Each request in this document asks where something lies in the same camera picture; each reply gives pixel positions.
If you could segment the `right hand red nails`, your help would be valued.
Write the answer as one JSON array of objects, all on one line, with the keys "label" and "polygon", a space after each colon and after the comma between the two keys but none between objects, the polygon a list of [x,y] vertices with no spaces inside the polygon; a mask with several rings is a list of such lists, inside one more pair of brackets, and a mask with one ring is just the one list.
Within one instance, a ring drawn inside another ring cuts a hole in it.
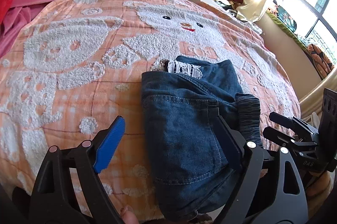
[{"label": "right hand red nails", "polygon": [[330,172],[322,173],[318,176],[318,179],[306,189],[306,196],[313,198],[328,191],[330,188],[330,180]]}]

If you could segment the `left hand red nails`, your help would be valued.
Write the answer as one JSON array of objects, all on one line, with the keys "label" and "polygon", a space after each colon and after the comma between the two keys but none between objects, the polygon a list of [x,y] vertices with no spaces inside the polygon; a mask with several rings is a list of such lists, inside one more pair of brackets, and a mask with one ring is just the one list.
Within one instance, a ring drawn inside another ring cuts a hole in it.
[{"label": "left hand red nails", "polygon": [[125,224],[139,224],[139,221],[134,214],[133,209],[129,205],[124,206],[120,210],[120,217]]}]

